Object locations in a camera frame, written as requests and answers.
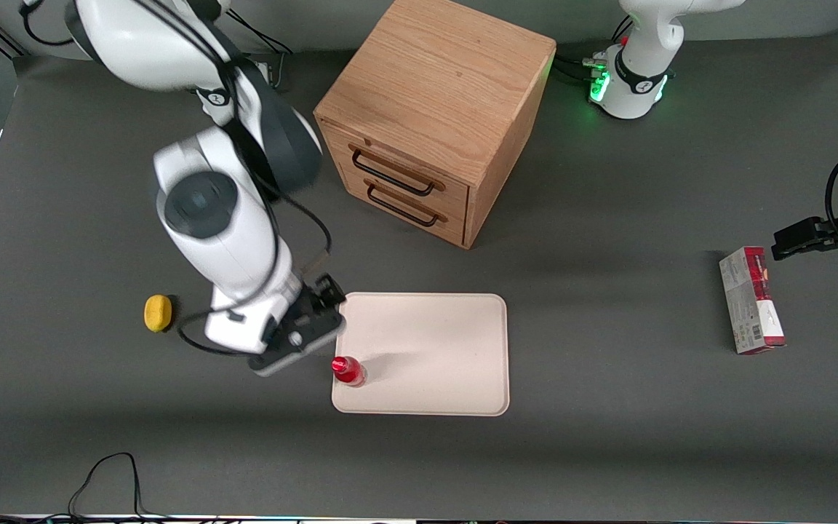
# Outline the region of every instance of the drawer handle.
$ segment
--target drawer handle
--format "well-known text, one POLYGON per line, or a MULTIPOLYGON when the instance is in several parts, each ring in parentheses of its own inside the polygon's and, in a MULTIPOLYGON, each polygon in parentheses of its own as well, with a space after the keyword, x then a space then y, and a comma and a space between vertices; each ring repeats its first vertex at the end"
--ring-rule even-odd
POLYGON ((373 183, 372 185, 370 185, 370 187, 367 189, 367 198, 370 199, 370 201, 375 203, 376 205, 383 207, 383 209, 389 209, 393 213, 396 213, 397 215, 402 216, 407 220, 418 223, 418 225, 422 226, 423 228, 431 228, 432 226, 435 226, 436 222, 439 221, 438 215, 432 215, 432 218, 430 218, 429 220, 423 220, 422 218, 419 218, 418 216, 413 215, 412 213, 407 213, 402 209, 399 209, 399 207, 392 205, 389 202, 384 202, 382 199, 378 199, 376 196, 373 196, 373 190, 375 190, 376 188, 377 186, 373 185, 373 183))
POLYGON ((435 183, 434 182, 429 182, 428 183, 428 188, 425 188, 425 189, 413 188, 413 186, 410 186, 408 183, 400 182, 399 180, 397 180, 396 178, 393 178, 390 175, 384 175, 383 173, 379 172, 379 170, 373 169, 371 166, 366 166, 366 165, 358 162, 358 159, 361 156, 362 156, 362 152, 360 151, 360 149, 355 149, 355 154, 351 157, 351 162, 355 165, 356 168, 358 168, 360 170, 363 170, 363 172, 368 172, 371 175, 374 175, 377 178, 379 178, 379 179, 381 179, 385 182, 392 183, 394 186, 396 186, 397 188, 402 189, 403 191, 408 191, 410 193, 413 193, 413 195, 415 195, 417 197, 427 197, 432 192, 432 189, 435 188, 435 183))

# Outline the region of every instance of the wooden cabinet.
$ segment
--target wooden cabinet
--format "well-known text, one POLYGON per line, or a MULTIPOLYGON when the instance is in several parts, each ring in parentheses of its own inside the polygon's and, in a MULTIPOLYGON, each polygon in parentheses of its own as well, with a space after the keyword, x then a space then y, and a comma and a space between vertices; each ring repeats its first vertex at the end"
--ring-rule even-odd
POLYGON ((522 152, 554 40, 396 0, 316 107, 349 193, 470 248, 522 152))

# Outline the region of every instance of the red bottle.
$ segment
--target red bottle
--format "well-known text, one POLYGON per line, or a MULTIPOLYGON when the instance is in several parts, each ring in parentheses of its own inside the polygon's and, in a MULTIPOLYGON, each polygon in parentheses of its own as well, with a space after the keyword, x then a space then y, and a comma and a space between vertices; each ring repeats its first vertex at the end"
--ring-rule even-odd
POLYGON ((335 372, 335 378, 345 385, 352 388, 364 385, 367 380, 367 372, 360 362, 350 356, 336 356, 332 359, 332 372, 335 372))

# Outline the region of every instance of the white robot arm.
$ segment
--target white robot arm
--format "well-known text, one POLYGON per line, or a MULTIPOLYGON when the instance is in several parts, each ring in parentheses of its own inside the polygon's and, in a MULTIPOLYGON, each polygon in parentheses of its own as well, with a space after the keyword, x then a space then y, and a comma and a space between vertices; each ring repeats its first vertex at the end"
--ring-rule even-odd
POLYGON ((626 46, 614 43, 594 56, 604 72, 591 87, 589 100, 618 119, 644 116, 661 99, 668 66, 685 42, 685 28, 678 17, 732 9, 744 2, 619 0, 634 27, 626 46))
MULTIPOLYGON (((41 0, 25 0, 27 21, 41 0)), ((114 76, 146 90, 196 90, 218 126, 154 156, 156 209, 180 252, 213 284, 212 306, 180 320, 193 347, 247 356, 267 376, 333 339, 343 293, 300 281, 271 205, 310 185, 322 162, 312 126, 212 23, 230 0, 73 0, 73 40, 114 76), (206 320, 193 341, 184 325, 206 320)), ((330 249, 328 231, 326 250, 330 249)))

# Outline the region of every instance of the red and white box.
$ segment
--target red and white box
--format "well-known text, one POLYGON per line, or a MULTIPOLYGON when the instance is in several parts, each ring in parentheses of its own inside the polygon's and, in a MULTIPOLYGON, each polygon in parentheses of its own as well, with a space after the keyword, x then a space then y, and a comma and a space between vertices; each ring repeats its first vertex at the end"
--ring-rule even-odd
POLYGON ((761 354, 785 345, 784 331, 768 293, 765 249, 745 247, 719 262, 729 318, 733 321, 735 352, 761 354))

